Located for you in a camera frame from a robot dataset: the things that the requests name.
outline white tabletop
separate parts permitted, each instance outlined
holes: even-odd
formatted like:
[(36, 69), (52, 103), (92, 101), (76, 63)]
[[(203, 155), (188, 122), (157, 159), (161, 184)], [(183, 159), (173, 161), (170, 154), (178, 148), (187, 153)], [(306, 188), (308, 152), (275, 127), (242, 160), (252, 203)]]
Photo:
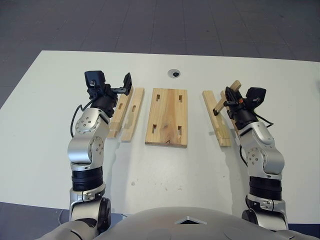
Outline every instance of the white tabletop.
[[(170, 69), (181, 76), (168, 77)], [(240, 80), (244, 96), (249, 87), (267, 89), (256, 111), (275, 123), (269, 130), (285, 159), (288, 221), (320, 223), (320, 63), (293, 60), (42, 51), (0, 110), (0, 201), (69, 208), (69, 127), (75, 108), (89, 100), (88, 70), (102, 70), (112, 87), (130, 72), (133, 85), (145, 88), (133, 141), (105, 142), (105, 195), (113, 212), (193, 206), (241, 216), (247, 170), (235, 142), (220, 148), (202, 97), (213, 90), (219, 99)], [(187, 89), (187, 148), (145, 145), (153, 88)]]

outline wooden stick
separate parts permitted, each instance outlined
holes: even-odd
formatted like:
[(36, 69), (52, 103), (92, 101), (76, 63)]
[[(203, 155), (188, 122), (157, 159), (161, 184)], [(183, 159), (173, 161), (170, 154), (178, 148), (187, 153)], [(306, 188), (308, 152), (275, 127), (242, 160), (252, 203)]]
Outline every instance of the wooden stick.
[(121, 137), (122, 142), (130, 142), (135, 133), (144, 94), (145, 89), (143, 87), (137, 87), (134, 91), (129, 112), (126, 117), (123, 134)]
[[(230, 86), (230, 88), (237, 92), (239, 90), (239, 88), (241, 87), (241, 83), (239, 80), (235, 80), (232, 85)], [(221, 96), (220, 101), (215, 105), (215, 107), (213, 108), (213, 112), (216, 112), (217, 114), (221, 112), (221, 110), (224, 108), (224, 102), (227, 101), (226, 99), (226, 95)]]
[(224, 118), (221, 114), (215, 116), (213, 112), (214, 106), (217, 105), (214, 93), (210, 90), (207, 90), (202, 92), (202, 96), (219, 145), (221, 147), (231, 146), (230, 135)]
[(120, 132), (133, 91), (134, 87), (132, 86), (128, 96), (121, 94), (118, 103), (116, 104), (113, 117), (111, 118), (110, 131), (106, 136), (107, 138), (116, 138), (117, 134)]

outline floor tile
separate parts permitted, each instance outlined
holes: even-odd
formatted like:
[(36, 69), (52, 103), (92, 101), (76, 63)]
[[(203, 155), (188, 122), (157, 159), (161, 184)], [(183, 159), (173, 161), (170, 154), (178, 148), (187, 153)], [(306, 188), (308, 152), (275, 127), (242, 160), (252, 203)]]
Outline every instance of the floor tile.
[(128, 39), (150, 39), (153, 34), (154, 24), (152, 22), (127, 22), (123, 24), (120, 37)]
[(54, 208), (5, 203), (0, 214), (0, 239), (33, 240), (40, 238), (58, 227), (59, 213), (59, 209)]
[(217, 25), (218, 35), (222, 42), (251, 43), (253, 40), (244, 24)]
[(272, 25), (248, 26), (250, 35), (255, 43), (285, 44), (278, 30)]
[(185, 38), (187, 40), (215, 40), (218, 41), (216, 27), (212, 23), (186, 24)]
[(189, 55), (223, 56), (220, 42), (213, 40), (187, 40), (186, 51)]
[(294, 46), (289, 45), (297, 60), (320, 62), (319, 46)]
[(259, 58), (259, 52), (254, 43), (221, 42), (224, 56)]
[(185, 26), (184, 24), (155, 23), (152, 37), (154, 40), (184, 40)]
[(80, 51), (88, 52), (114, 52), (117, 38), (87, 38), (84, 40)]
[(119, 37), (115, 52), (117, 53), (139, 53), (148, 54), (151, 48), (151, 38), (129, 38), (129, 37)]
[(295, 56), (286, 44), (256, 43), (262, 58), (267, 59), (295, 59)]
[(153, 40), (150, 53), (186, 55), (186, 42), (175, 39)]

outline wooden slat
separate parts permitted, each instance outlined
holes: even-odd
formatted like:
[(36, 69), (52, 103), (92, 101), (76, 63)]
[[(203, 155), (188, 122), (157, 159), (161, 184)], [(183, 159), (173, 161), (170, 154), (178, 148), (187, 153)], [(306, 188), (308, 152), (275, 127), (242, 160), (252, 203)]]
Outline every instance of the wooden slat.
[(145, 143), (187, 147), (187, 90), (153, 89)]
[[(230, 86), (230, 88), (235, 92), (238, 91), (240, 87), (241, 87), (241, 83), (239, 80), (235, 80)], [(214, 109), (216, 110), (217, 113), (220, 113), (221, 110), (224, 108), (225, 101), (227, 101), (226, 95), (221, 96), (220, 101), (214, 106)]]
[(107, 138), (116, 138), (120, 132), (133, 91), (134, 87), (132, 86), (128, 96), (124, 94), (120, 95), (113, 117), (111, 118), (110, 131), (106, 136)]
[[(225, 93), (225, 91), (221, 91), (220, 95), (221, 95), (221, 98), (223, 98), (223, 97), (226, 98), (226, 93)], [(238, 131), (239, 131), (239, 130), (238, 130), (237, 126), (236, 126), (235, 120), (231, 119), (231, 122), (232, 122), (232, 124), (233, 124), (233, 127), (234, 127), (234, 130), (235, 130), (236, 134), (238, 134)]]
[(137, 87), (134, 91), (121, 137), (122, 142), (130, 142), (135, 133), (144, 94), (145, 89), (143, 87)]
[(231, 146), (228, 127), (226, 126), (222, 115), (218, 114), (217, 116), (215, 116), (213, 112), (214, 107), (217, 105), (214, 93), (210, 90), (207, 90), (202, 92), (202, 96), (219, 145), (221, 147)]

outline wooden plank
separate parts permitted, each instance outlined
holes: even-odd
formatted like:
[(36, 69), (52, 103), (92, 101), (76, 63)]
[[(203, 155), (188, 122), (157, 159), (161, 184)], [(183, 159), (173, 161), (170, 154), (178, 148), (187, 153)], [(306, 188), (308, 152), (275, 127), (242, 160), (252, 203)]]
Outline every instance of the wooden plank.
[[(239, 80), (235, 80), (232, 85), (230, 86), (230, 88), (233, 90), (233, 91), (238, 91), (239, 88), (241, 87), (241, 83)], [(224, 102), (227, 101), (226, 99), (226, 95), (224, 96), (221, 96), (221, 99), (220, 101), (215, 105), (214, 109), (216, 110), (217, 113), (220, 113), (221, 110), (224, 108)]]
[(122, 142), (130, 142), (135, 133), (144, 95), (145, 89), (143, 87), (137, 87), (135, 89), (121, 137)]
[(106, 136), (107, 138), (116, 138), (118, 133), (120, 132), (133, 91), (134, 87), (132, 86), (128, 96), (124, 94), (120, 95), (113, 117), (111, 118), (111, 122), (109, 125), (110, 131)]
[[(223, 98), (223, 97), (226, 98), (226, 93), (225, 93), (225, 91), (221, 91), (220, 95), (221, 95), (221, 98)], [(231, 122), (232, 122), (232, 124), (233, 124), (233, 127), (234, 127), (234, 130), (235, 130), (236, 134), (238, 134), (239, 130), (238, 130), (237, 126), (236, 126), (235, 120), (231, 119)]]
[(215, 116), (213, 112), (214, 107), (217, 105), (214, 93), (211, 90), (207, 90), (202, 92), (202, 96), (219, 145), (221, 147), (231, 146), (230, 135), (224, 118), (221, 114)]
[(161, 146), (187, 147), (187, 90), (153, 89), (145, 143)]

